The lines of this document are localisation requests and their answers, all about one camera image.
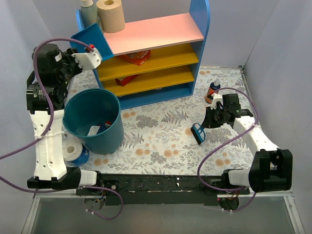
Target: teal trash bin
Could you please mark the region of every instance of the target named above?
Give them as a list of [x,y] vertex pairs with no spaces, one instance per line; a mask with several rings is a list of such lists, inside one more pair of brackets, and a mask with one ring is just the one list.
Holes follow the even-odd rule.
[[[112,125],[96,135],[88,136],[92,126]],[[123,126],[118,98],[104,89],[88,89],[73,96],[65,106],[64,127],[90,151],[111,154],[122,143]]]

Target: orange flower print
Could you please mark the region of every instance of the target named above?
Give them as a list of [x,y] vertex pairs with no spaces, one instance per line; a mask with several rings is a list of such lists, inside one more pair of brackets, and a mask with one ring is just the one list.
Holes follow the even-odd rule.
[[93,163],[94,163],[95,166],[98,167],[98,166],[100,166],[102,164],[102,160],[100,158],[97,158],[96,160],[94,160]]
[[164,156],[167,157],[167,158],[171,157],[172,156],[171,150],[165,150],[164,151]]
[[129,117],[130,117],[130,114],[129,114],[128,112],[123,113],[122,117],[123,117],[123,118],[129,118]]
[[136,150],[136,155],[137,156],[142,156],[143,155],[143,150],[142,149],[137,149]]
[[231,161],[227,158],[226,160],[224,160],[224,163],[229,165]]
[[193,135],[190,128],[185,129],[185,134],[188,135],[188,136]]
[[218,166],[218,167],[222,167],[223,166],[223,160],[221,160],[221,159],[217,159],[216,161],[215,161],[215,164]]

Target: wall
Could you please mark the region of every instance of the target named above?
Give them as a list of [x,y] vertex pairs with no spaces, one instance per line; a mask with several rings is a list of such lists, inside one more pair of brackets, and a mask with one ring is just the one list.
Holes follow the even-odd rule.
[[[51,35],[31,0],[0,0],[0,4],[0,155],[3,155],[34,140],[26,110],[26,80],[32,71],[33,48]],[[0,175],[26,188],[35,161],[35,150],[30,148],[0,161]],[[32,196],[0,181],[0,233],[21,232]]]
[[280,0],[246,64],[264,131],[292,152],[292,189],[306,233],[312,233],[311,11],[311,0]]
[[[79,0],[33,0],[53,37],[78,31]],[[122,0],[126,22],[189,12],[191,0]],[[211,27],[202,65],[245,65],[278,0],[210,0]]]

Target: orange bottle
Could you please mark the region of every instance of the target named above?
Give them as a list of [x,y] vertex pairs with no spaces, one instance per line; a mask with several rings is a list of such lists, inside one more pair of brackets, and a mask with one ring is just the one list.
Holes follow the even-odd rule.
[[212,94],[215,92],[215,90],[217,90],[217,89],[219,89],[219,88],[221,88],[221,85],[220,85],[220,80],[219,80],[219,78],[217,78],[217,79],[215,79],[214,82],[212,82],[212,83],[210,84],[210,87],[209,87],[209,89],[208,89],[207,95],[205,96],[205,100],[206,100],[207,103],[209,103],[209,104],[212,103],[213,99],[212,99],[212,97],[211,97],[210,95],[212,95]]

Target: table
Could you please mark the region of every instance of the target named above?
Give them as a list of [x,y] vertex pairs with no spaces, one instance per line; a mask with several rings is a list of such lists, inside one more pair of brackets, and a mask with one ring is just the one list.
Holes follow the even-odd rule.
[[[81,168],[110,174],[196,175],[199,163],[211,150],[237,135],[229,125],[206,129],[206,140],[199,146],[191,133],[192,124],[202,123],[205,117],[208,104],[204,96],[216,78],[221,87],[246,92],[240,70],[202,67],[192,96],[121,111],[125,132],[121,147],[113,154],[91,153]],[[74,78],[68,99],[96,87],[93,72],[85,71]],[[220,94],[232,92],[222,90]],[[241,107],[251,110],[247,99],[239,97]],[[249,168],[252,161],[250,150],[240,138],[212,155],[201,171],[203,175],[221,175],[225,169]]]

